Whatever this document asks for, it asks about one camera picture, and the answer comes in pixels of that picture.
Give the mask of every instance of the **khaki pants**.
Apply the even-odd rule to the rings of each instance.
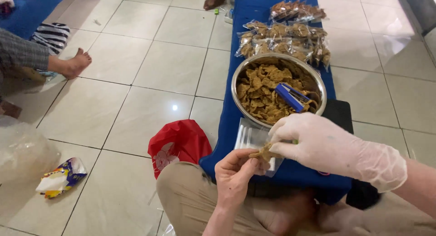
[[[218,199],[217,187],[205,172],[188,162],[173,163],[161,172],[156,186],[176,235],[202,235]],[[257,205],[253,201],[247,196],[235,219],[232,235],[273,236],[254,216],[253,207]],[[433,236],[436,222],[395,194],[386,193],[376,206],[363,212],[360,226],[346,232],[304,235]]]

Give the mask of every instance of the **metal bowl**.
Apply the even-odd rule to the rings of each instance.
[[[239,75],[248,68],[253,69],[258,67],[260,64],[275,64],[275,62],[279,63],[279,61],[280,63],[285,65],[288,63],[296,65],[300,67],[300,69],[302,69],[303,73],[307,73],[308,77],[305,78],[305,80],[308,80],[310,82],[309,86],[310,88],[313,89],[312,91],[316,91],[320,96],[320,102],[318,104],[318,108],[315,111],[316,115],[321,116],[326,107],[327,94],[326,94],[326,88],[324,86],[324,83],[321,77],[319,76],[318,72],[316,72],[315,69],[313,69],[307,63],[304,63],[301,60],[298,60],[290,55],[278,54],[278,53],[266,53],[266,54],[252,56],[244,60],[235,70],[235,73],[233,74],[233,78],[232,78],[232,96],[233,96],[233,100],[235,101],[235,104],[238,106],[239,110],[243,113],[243,115],[262,129],[270,129],[272,125],[256,119],[255,117],[251,116],[251,114],[248,113],[248,111],[244,109],[236,93],[236,82]]]

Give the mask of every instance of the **blue stapler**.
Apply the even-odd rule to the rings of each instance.
[[[288,105],[290,105],[296,112],[301,112],[304,104],[310,99],[296,91],[285,83],[279,83],[275,88],[275,92],[280,95]]]

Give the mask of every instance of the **black and white striped fabric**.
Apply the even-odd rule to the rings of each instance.
[[[51,55],[58,55],[64,49],[70,28],[61,23],[39,25],[30,41],[48,47]]]

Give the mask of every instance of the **blue table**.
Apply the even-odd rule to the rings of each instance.
[[[233,150],[238,133],[239,120],[243,117],[232,99],[230,89],[233,73],[244,60],[243,57],[234,56],[239,47],[237,32],[247,31],[247,29],[243,27],[243,24],[246,24],[253,19],[261,22],[268,22],[270,7],[280,1],[282,0],[235,0],[230,67],[227,77],[224,105],[218,129],[218,142],[212,154],[203,157],[199,161],[200,166],[211,177],[215,177],[215,164]],[[308,4],[318,5],[317,0],[306,1]],[[311,26],[322,27],[322,24],[314,23],[311,24]],[[318,70],[321,72],[321,77],[327,90],[327,97],[335,99],[336,95],[330,69],[329,71],[326,71],[324,66],[320,66]],[[323,176],[315,170],[300,165],[296,161],[285,160],[274,177],[269,178],[255,175],[251,179],[251,182],[267,181],[279,185],[315,187],[317,188],[316,198],[320,202],[333,205],[351,189],[351,180],[352,179],[349,177],[338,175]]]
[[[28,40],[62,0],[14,0],[10,14],[0,16],[0,27]]]

